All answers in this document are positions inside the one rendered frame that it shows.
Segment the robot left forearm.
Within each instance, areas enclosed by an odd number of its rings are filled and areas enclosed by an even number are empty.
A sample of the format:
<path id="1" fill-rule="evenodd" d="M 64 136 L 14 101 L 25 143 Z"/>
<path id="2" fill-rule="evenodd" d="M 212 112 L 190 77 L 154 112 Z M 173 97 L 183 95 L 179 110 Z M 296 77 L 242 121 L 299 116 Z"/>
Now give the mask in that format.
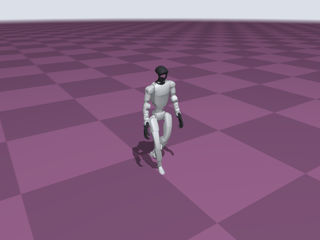
<path id="1" fill-rule="evenodd" d="M 175 115 L 178 116 L 178 113 L 181 114 L 178 100 L 173 102 L 172 104 L 173 104 L 173 107 L 174 107 Z"/>

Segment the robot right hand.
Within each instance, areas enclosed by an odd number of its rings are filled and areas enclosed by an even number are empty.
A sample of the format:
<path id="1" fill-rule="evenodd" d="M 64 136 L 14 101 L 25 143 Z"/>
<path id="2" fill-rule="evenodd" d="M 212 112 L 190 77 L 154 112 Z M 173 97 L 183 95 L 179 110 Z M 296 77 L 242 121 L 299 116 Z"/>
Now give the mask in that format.
<path id="1" fill-rule="evenodd" d="M 150 138 L 148 138 L 148 135 L 150 136 L 150 134 L 149 134 L 149 132 L 148 132 L 148 127 L 149 127 L 149 122 L 146 122 L 146 125 L 144 125 L 144 137 L 146 138 L 146 139 L 150 139 Z"/>

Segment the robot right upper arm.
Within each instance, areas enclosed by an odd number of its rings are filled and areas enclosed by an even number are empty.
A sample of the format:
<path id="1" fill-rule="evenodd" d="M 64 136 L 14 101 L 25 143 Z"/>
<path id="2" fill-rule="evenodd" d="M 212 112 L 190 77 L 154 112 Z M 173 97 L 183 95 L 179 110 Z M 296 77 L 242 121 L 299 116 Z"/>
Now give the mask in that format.
<path id="1" fill-rule="evenodd" d="M 154 93 L 154 86 L 149 85 L 145 88 L 145 96 L 144 96 L 144 103 L 146 104 L 146 109 L 149 110 L 151 108 L 151 105 L 149 104 L 149 101 L 151 99 L 151 95 Z"/>

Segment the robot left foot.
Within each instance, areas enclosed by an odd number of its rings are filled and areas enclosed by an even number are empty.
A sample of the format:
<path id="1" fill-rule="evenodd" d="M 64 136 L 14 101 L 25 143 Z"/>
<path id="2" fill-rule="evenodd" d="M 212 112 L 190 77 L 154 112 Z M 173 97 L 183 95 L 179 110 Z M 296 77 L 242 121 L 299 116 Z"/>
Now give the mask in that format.
<path id="1" fill-rule="evenodd" d="M 150 156 L 151 156 L 151 157 L 156 158 L 156 156 L 155 156 L 155 152 L 154 152 L 154 153 L 152 153 L 152 151 L 151 151 L 151 152 L 150 152 Z"/>

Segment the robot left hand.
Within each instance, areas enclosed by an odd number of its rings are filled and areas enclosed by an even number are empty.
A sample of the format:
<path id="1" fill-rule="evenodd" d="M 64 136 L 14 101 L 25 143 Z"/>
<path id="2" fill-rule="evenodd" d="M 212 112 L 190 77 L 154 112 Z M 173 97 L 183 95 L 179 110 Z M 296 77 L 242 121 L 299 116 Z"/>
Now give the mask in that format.
<path id="1" fill-rule="evenodd" d="M 178 127 L 181 129 L 181 128 L 183 128 L 183 126 L 184 126 L 184 125 L 183 125 L 183 120 L 182 120 L 182 117 L 181 117 L 182 115 L 181 115 L 180 112 L 178 112 L 177 115 L 178 115 L 178 116 L 176 116 L 176 117 L 177 117 L 178 120 L 179 120 L 179 126 L 178 126 Z"/>

